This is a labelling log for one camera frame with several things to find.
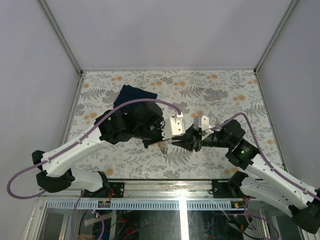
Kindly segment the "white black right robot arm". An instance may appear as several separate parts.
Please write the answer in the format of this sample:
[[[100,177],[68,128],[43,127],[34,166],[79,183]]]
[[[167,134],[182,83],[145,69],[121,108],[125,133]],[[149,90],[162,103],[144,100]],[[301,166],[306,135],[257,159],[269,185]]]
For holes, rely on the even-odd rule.
[[[206,116],[196,118],[186,129],[174,120],[170,137],[175,146],[191,152],[202,147],[226,148],[226,158],[241,168],[228,182],[233,197],[242,194],[262,200],[288,215],[304,231],[316,234],[320,228],[320,190],[302,182],[273,164],[259,145],[244,139],[245,131],[235,119],[212,127]]]

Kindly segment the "metal keyring with yellow grip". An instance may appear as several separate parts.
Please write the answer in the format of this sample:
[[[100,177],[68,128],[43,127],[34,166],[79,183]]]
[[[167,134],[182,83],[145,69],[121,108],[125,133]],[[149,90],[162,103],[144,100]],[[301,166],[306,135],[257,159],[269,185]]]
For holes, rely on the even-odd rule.
[[[168,150],[169,150],[169,145],[170,145],[170,142],[169,141],[160,141],[157,143],[161,153],[163,155],[167,155],[168,154]]]

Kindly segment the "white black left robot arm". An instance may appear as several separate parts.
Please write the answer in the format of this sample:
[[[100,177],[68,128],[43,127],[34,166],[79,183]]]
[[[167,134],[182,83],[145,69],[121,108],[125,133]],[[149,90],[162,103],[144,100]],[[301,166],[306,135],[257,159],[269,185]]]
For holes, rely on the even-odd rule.
[[[112,189],[100,170],[85,171],[75,165],[89,155],[118,143],[140,139],[145,147],[184,133],[183,114],[164,118],[157,99],[124,102],[98,117],[94,124],[51,151],[36,150],[32,160],[40,172],[38,186],[48,193],[82,189],[90,197],[105,197]]]

